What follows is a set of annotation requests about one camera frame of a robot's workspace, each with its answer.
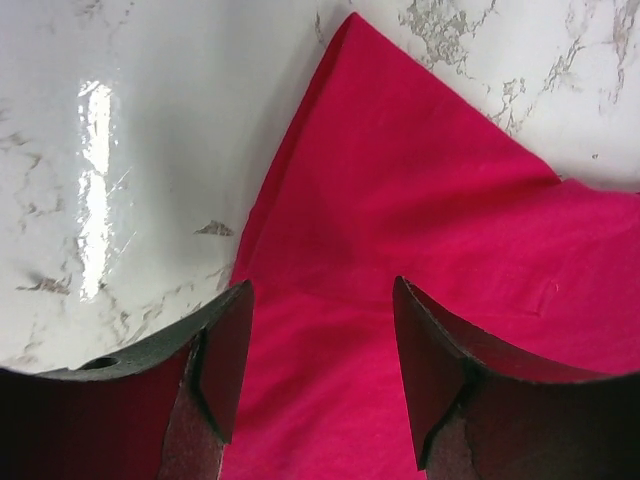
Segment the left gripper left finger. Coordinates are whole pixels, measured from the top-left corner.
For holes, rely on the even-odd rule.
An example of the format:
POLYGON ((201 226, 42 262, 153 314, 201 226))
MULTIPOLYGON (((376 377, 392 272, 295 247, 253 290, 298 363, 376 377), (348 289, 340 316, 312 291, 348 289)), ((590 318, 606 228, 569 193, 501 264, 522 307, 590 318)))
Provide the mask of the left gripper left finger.
POLYGON ((76 370, 1 373, 5 479, 215 479, 246 368, 254 291, 76 370))

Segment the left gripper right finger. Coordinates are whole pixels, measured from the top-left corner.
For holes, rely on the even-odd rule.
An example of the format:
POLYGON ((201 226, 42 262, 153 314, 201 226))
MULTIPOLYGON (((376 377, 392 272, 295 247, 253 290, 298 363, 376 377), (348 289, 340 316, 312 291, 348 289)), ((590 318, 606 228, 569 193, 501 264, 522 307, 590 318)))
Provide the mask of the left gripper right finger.
POLYGON ((418 468, 430 479, 635 479, 639 376, 546 359, 404 278, 396 343, 418 468))

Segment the magenta t shirt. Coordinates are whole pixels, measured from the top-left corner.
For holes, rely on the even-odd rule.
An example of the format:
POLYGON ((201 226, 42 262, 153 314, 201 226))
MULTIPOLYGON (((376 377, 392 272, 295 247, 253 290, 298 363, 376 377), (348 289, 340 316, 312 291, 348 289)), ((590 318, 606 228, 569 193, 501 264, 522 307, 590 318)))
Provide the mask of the magenta t shirt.
POLYGON ((223 478, 419 477, 397 276, 543 356, 639 366, 638 196, 559 178, 351 14, 242 234, 256 307, 223 478))

